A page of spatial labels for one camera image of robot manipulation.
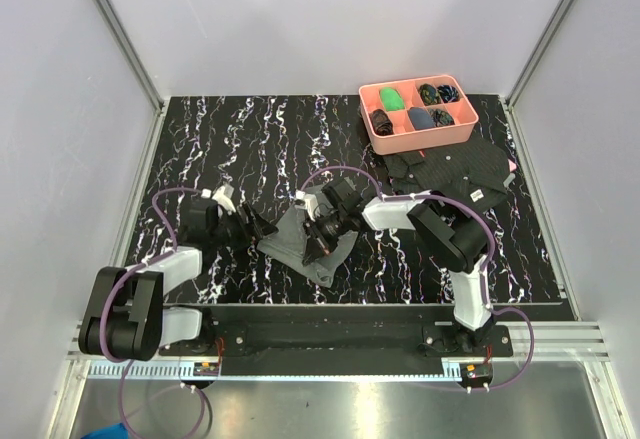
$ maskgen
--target pink tray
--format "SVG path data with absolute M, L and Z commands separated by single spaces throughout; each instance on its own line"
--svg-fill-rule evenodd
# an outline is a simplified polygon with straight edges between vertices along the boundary
M 425 106 L 418 93 L 418 88 L 423 84 L 431 84 L 434 87 L 454 86 L 460 93 L 460 100 L 447 104 Z M 380 89 L 383 87 L 395 89 L 402 97 L 405 109 L 400 111 L 385 110 L 380 100 Z M 362 86 L 360 88 L 360 104 L 362 118 L 369 133 L 373 150 L 381 155 L 464 142 L 469 139 L 473 126 L 478 122 L 478 114 L 471 107 L 471 103 L 462 92 L 458 82 L 451 76 L 422 77 L 420 79 Z M 427 111 L 444 109 L 453 117 L 454 125 L 416 131 L 409 120 L 408 110 L 412 107 L 420 107 Z M 369 115 L 376 109 L 382 109 L 389 116 L 393 123 L 393 135 L 379 136 L 373 131 Z

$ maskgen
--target metal floor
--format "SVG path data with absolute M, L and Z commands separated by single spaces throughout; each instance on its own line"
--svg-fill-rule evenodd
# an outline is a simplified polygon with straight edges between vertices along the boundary
M 515 374 L 519 366 L 500 363 L 495 367 L 498 383 Z M 127 381 L 125 410 L 132 411 L 168 385 L 168 381 Z M 391 383 L 220 382 L 205 390 L 213 409 L 213 422 L 207 429 L 205 420 L 194 437 L 606 437 L 586 373 L 577 363 L 533 363 L 512 387 L 489 394 L 468 396 L 427 387 Z M 72 438 L 119 422 L 117 388 L 115 380 L 87 381 Z M 183 437 L 199 411 L 196 397 L 186 391 L 171 391 L 135 415 L 131 424 L 145 438 Z

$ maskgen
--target gray wall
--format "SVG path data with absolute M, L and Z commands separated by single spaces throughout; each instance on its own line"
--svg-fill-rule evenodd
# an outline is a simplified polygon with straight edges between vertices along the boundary
M 516 105 L 571 283 L 640 418 L 640 0 L 578 0 Z
M 356 93 L 454 75 L 507 93 L 558 0 L 113 0 L 164 95 Z
M 0 424 L 43 437 L 152 111 L 91 0 L 0 0 Z

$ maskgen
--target white clip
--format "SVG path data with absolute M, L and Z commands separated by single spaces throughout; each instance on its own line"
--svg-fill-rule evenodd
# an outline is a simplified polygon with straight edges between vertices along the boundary
M 233 187 L 229 184 L 224 184 L 216 189 L 213 193 L 213 200 L 220 205 L 228 213 L 236 212 L 236 206 L 233 205 L 231 195 L 233 194 Z
M 296 206 L 307 211 L 312 221 L 315 221 L 318 211 L 318 198 L 315 194 L 308 194 L 304 191 L 296 191 L 296 201 L 302 202 L 302 206 Z

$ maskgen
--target black marble-pattern mat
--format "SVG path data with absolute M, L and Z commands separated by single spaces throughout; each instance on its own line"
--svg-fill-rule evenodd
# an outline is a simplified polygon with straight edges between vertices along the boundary
M 497 96 L 469 96 L 487 139 L 519 163 Z M 169 246 L 151 197 L 178 185 L 215 189 L 229 182 L 234 198 L 249 200 L 275 222 L 289 207 L 296 186 L 315 170 L 350 165 L 370 172 L 390 193 L 383 162 L 369 144 L 358 117 L 358 96 L 174 97 L 155 153 L 128 263 Z M 366 180 L 356 176 L 355 181 Z M 189 196 L 160 201 L 178 223 Z M 531 197 L 520 170 L 509 198 L 486 214 L 497 228 L 490 267 L 491 297 L 498 302 L 556 302 L 559 291 Z M 385 231 L 360 238 L 321 288 L 252 247 L 218 251 L 212 269 L 172 291 L 176 303 L 436 303 L 452 299 L 446 270 L 411 231 Z

